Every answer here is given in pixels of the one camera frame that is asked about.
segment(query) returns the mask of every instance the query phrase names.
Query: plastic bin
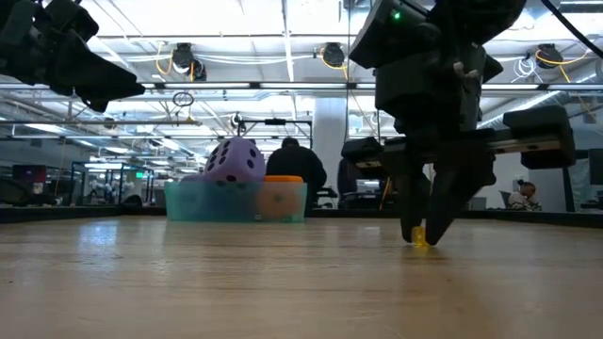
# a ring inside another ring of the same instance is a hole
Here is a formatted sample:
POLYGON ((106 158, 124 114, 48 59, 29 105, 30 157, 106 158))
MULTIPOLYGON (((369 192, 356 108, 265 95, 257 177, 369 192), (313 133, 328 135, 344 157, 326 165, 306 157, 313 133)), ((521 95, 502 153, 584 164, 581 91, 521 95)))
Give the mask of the plastic bin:
POLYGON ((166 183, 170 221, 303 222, 305 183, 166 183))

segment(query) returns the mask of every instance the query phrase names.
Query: pillar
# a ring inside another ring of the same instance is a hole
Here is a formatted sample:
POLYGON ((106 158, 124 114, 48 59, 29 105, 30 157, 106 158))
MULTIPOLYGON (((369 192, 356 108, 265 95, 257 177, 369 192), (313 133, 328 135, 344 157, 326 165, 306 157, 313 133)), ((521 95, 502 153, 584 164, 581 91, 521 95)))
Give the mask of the pillar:
POLYGON ((345 142, 346 131, 345 98, 317 98, 315 101, 312 128, 314 135, 313 151, 317 154, 327 172, 327 183, 337 190, 337 169, 341 160, 341 149, 345 142))

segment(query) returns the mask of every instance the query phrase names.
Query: orange object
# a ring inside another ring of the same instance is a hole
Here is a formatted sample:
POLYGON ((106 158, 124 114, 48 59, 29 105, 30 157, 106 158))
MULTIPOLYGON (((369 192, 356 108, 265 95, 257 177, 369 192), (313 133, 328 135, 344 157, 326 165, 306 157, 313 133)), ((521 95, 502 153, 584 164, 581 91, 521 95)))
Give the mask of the orange object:
POLYGON ((295 175, 267 175, 265 183, 303 183, 303 179, 295 175))
POLYGON ((256 198, 257 212, 265 219, 278 220, 302 212, 296 186, 263 185, 256 198))

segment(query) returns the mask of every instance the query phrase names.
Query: seated person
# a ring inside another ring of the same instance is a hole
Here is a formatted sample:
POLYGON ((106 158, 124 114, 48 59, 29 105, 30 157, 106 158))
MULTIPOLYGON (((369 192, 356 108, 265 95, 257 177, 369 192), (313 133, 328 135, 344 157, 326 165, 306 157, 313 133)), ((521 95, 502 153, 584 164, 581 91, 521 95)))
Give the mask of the seated person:
POLYGON ((518 211, 541 211, 542 207, 536 201, 536 186, 523 180, 518 183, 519 191, 509 197, 509 208, 518 211))
POLYGON ((266 175, 295 175, 308 185, 306 209, 317 202, 317 193, 327 182, 327 172, 317 155, 300 146, 298 140, 286 137, 281 148, 274 151, 266 164, 266 175))

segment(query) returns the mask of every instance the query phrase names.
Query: black jacket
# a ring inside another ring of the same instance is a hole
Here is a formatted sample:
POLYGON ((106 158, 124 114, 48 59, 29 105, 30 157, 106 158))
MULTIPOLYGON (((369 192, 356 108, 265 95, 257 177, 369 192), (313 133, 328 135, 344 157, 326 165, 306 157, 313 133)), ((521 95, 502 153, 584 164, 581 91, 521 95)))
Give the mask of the black jacket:
POLYGON ((302 146, 286 146, 276 150, 266 165, 267 175, 296 175, 308 184, 314 195, 327 182, 322 162, 311 150, 302 146))

